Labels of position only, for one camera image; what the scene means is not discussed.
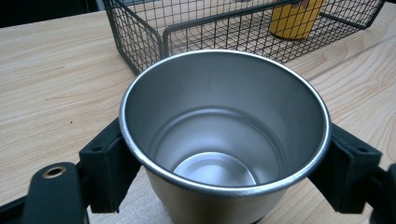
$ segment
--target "cup rim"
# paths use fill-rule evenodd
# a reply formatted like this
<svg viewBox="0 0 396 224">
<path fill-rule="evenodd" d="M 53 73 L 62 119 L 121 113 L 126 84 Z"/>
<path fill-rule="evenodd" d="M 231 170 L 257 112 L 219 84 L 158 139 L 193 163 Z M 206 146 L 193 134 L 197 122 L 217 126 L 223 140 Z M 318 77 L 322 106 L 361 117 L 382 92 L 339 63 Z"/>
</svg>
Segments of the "cup rim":
<svg viewBox="0 0 396 224">
<path fill-rule="evenodd" d="M 139 148 L 137 143 L 134 141 L 132 138 L 132 135 L 130 134 L 128 127 L 127 127 L 127 122 L 126 122 L 126 113 L 125 113 L 125 108 L 128 102 L 129 95 L 134 88 L 135 85 L 139 83 L 139 80 L 144 77 L 146 74 L 149 73 L 150 70 L 152 70 L 154 67 L 159 66 L 162 63 L 166 63 L 168 61 L 174 60 L 178 57 L 184 57 L 186 55 L 192 55 L 192 54 L 200 54 L 200 53 L 232 53 L 232 54 L 241 54 L 245 55 L 248 57 L 254 57 L 258 58 L 264 61 L 267 61 L 268 63 L 272 63 L 276 66 L 279 66 L 280 68 L 286 70 L 289 72 L 291 75 L 295 76 L 298 78 L 315 96 L 315 98 L 318 101 L 318 104 L 321 108 L 322 115 L 323 115 L 323 121 L 324 121 L 324 131 L 322 138 L 320 140 L 319 147 L 317 149 L 316 154 L 314 154 L 313 158 L 311 161 L 306 164 L 303 168 L 300 170 L 294 172 L 293 174 L 286 176 L 284 178 L 278 179 L 274 182 L 270 183 L 265 183 L 265 184 L 260 184 L 260 185 L 255 185 L 255 186 L 246 186 L 246 187 L 222 187 L 222 186 L 213 186 L 213 185 L 206 185 L 204 183 L 199 183 L 195 182 L 193 180 L 189 180 L 187 178 L 184 178 L 182 176 L 173 174 L 170 171 L 167 171 L 163 169 L 159 164 L 156 162 L 152 161 L 145 153 L 142 152 L 142 150 Z M 167 182 L 179 186 L 183 189 L 190 189 L 196 192 L 202 192 L 206 194 L 213 194 L 217 196 L 224 196 L 224 197 L 246 197 L 246 196 L 254 196 L 254 195 L 261 195 L 261 194 L 267 194 L 271 193 L 274 191 L 278 191 L 281 189 L 285 189 L 291 185 L 294 185 L 301 179 L 305 178 L 308 176 L 321 162 L 323 159 L 324 155 L 327 152 L 327 148 L 329 147 L 329 144 L 331 142 L 331 119 L 330 115 L 328 112 L 328 109 L 326 105 L 324 104 L 324 101 L 318 94 L 318 92 L 314 89 L 314 87 L 306 81 L 303 77 L 286 67 L 285 65 L 281 63 L 277 63 L 273 60 L 264 58 L 262 56 L 252 54 L 252 53 L 247 53 L 247 52 L 242 52 L 242 51 L 237 51 L 237 50 L 229 50 L 229 49 L 200 49 L 196 51 L 189 51 L 181 54 L 177 54 L 174 56 L 171 56 L 169 58 L 163 59 L 154 65 L 150 66 L 148 69 L 146 69 L 144 72 L 142 72 L 140 75 L 138 75 L 134 81 L 129 85 L 127 88 L 126 92 L 124 93 L 121 103 L 120 103 L 120 129 L 121 133 L 123 135 L 123 138 L 125 140 L 125 143 L 127 144 L 128 148 L 130 151 L 136 156 L 136 158 L 143 164 L 143 166 L 154 173 L 155 175 L 158 175 L 160 178 L 166 180 Z"/>
</svg>

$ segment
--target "metal wire basket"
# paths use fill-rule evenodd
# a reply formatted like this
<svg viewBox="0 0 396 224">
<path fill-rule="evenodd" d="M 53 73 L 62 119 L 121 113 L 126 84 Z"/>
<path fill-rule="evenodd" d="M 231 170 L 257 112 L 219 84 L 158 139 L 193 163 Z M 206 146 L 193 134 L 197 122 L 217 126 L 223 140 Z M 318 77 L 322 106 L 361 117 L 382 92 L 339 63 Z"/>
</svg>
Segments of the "metal wire basket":
<svg viewBox="0 0 396 224">
<path fill-rule="evenodd" d="M 236 49 L 285 63 L 369 27 L 385 2 L 326 0 L 308 7 L 313 1 L 104 3 L 117 49 L 139 74 L 163 58 L 197 49 Z"/>
</svg>

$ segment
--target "black plastic holder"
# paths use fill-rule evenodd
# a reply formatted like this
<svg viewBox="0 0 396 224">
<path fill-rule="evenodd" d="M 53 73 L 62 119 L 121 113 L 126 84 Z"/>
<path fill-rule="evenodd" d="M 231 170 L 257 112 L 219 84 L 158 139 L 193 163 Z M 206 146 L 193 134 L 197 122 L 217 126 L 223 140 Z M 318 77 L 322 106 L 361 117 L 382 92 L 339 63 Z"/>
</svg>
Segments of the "black plastic holder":
<svg viewBox="0 0 396 224">
<path fill-rule="evenodd" d="M 60 162 L 38 171 L 26 197 L 0 207 L 0 223 L 89 223 L 89 205 L 94 213 L 119 212 L 141 164 L 118 119 L 79 156 L 77 165 Z M 308 178 L 335 211 L 360 214 L 368 203 L 371 223 L 396 223 L 396 163 L 386 172 L 378 167 L 380 158 L 380 151 L 333 124 L 328 152 Z"/>
</svg>

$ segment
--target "table surface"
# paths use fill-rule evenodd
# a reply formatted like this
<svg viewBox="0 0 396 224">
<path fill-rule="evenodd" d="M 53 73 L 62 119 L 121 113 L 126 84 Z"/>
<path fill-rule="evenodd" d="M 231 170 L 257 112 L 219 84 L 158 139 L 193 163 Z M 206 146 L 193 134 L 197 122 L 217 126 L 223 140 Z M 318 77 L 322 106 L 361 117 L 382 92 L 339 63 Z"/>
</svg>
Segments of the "table surface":
<svg viewBox="0 0 396 224">
<path fill-rule="evenodd" d="M 323 97 L 332 121 L 396 162 L 396 5 L 372 27 L 286 66 Z M 105 12 L 0 29 L 0 204 L 27 193 L 31 176 L 78 152 L 118 116 L 133 72 L 118 54 Z M 368 223 L 335 213 L 305 179 L 259 223 Z M 119 214 L 92 223 L 170 223 L 141 169 Z"/>
</svg>

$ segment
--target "wood grain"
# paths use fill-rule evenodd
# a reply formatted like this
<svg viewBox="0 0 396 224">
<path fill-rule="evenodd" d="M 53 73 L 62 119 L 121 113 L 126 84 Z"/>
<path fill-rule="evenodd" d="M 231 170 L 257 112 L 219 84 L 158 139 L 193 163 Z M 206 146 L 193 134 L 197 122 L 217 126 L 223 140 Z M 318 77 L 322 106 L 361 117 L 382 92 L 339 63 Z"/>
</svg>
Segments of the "wood grain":
<svg viewBox="0 0 396 224">
<path fill-rule="evenodd" d="M 373 26 L 286 64 L 308 79 L 332 120 L 396 162 L 396 5 Z M 134 74 L 117 53 L 105 12 L 0 29 L 0 204 L 26 194 L 38 169 L 78 152 L 119 111 Z M 368 223 L 335 213 L 303 180 L 259 223 Z M 120 213 L 91 223 L 171 223 L 144 169 Z"/>
</svg>

